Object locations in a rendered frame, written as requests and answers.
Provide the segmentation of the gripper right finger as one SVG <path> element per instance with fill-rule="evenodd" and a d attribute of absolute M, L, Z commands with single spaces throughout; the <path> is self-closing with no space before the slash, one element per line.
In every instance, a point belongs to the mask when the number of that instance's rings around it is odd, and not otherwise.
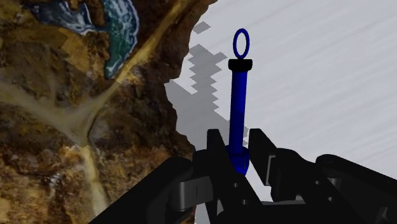
<path fill-rule="evenodd" d="M 335 224 L 397 224 L 397 179 L 332 154 L 310 162 L 276 147 L 261 129 L 249 131 L 248 149 L 274 202 L 301 196 Z"/>

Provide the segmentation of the blue tool with ring end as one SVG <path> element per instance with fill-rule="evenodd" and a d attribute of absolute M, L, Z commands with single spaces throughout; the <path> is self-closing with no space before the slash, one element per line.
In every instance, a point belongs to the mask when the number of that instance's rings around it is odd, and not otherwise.
<path fill-rule="evenodd" d="M 239 35 L 243 34 L 246 45 L 243 54 L 237 49 Z M 249 167 L 249 152 L 243 146 L 244 118 L 246 108 L 247 72 L 252 69 L 253 61 L 246 59 L 250 47 L 250 38 L 247 30 L 240 28 L 233 37 L 234 59 L 228 60 L 228 68 L 232 72 L 231 98 L 230 98 L 230 128 L 228 156 L 235 170 L 246 175 Z"/>

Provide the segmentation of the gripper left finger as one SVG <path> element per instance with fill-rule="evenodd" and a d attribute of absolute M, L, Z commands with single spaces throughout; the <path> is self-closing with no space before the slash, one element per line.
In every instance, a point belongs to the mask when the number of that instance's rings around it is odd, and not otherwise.
<path fill-rule="evenodd" d="M 207 148 L 192 160 L 168 158 L 89 224 L 181 224 L 199 204 L 211 224 L 246 224 L 262 207 L 217 129 L 207 131 Z"/>

